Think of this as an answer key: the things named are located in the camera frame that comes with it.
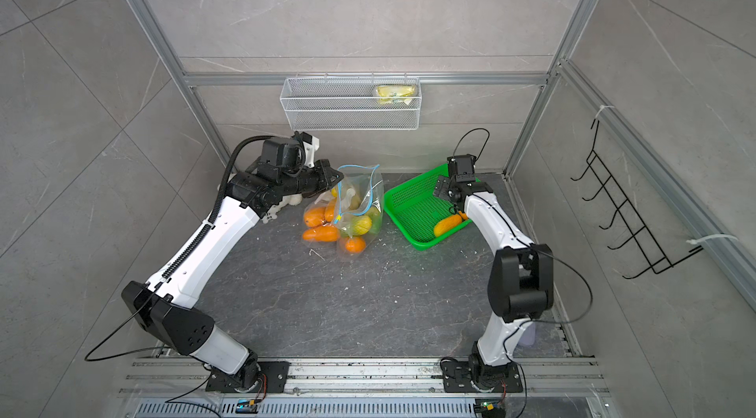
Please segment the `clear zip-top bag blue zipper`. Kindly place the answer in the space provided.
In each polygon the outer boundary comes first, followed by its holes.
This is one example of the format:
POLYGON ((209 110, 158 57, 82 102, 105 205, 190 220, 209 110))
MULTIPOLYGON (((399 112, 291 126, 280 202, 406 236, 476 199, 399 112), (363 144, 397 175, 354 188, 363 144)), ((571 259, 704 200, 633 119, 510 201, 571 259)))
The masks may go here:
POLYGON ((326 193, 321 193, 315 197, 313 203, 305 209, 311 209, 317 206, 326 207, 326 220, 324 225, 332 225, 341 231, 340 239, 348 237, 348 221, 346 215, 352 210, 352 200, 356 196, 356 189, 351 186, 338 186, 326 193))

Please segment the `green mango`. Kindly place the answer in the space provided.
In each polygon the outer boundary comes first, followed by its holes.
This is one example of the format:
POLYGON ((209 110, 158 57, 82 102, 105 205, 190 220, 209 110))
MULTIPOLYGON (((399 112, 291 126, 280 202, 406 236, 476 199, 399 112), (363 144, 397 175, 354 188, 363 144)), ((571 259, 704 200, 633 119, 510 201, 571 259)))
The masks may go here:
POLYGON ((354 237, 364 236, 372 229, 372 227, 373 221, 371 217, 368 215, 360 215, 352 219, 352 222, 350 223, 350 234, 354 237))

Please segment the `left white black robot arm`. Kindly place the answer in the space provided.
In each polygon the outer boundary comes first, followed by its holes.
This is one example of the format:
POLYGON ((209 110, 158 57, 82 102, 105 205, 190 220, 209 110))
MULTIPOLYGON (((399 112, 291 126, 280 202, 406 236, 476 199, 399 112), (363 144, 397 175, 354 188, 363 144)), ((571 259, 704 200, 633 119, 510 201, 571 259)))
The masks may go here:
POLYGON ((258 356, 197 309, 203 290, 237 242, 291 199, 330 191, 344 176, 318 159, 319 140, 251 136, 224 167, 210 214, 182 248, 145 282, 131 281, 121 298, 143 331, 241 392, 262 384, 258 356))

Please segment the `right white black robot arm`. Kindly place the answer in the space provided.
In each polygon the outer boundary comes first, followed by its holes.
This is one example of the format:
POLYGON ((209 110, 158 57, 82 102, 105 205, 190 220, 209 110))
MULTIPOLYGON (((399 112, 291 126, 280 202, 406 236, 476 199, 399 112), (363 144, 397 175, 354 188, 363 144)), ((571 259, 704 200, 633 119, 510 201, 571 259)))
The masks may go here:
POLYGON ((517 344, 531 325, 545 322, 541 316, 553 307, 555 264, 579 272, 516 227, 493 189, 476 177, 477 161, 470 153, 449 156, 448 174, 437 179, 433 195, 471 221, 493 254, 486 286, 491 317, 472 347, 469 368, 475 388, 495 390, 520 373, 517 344))

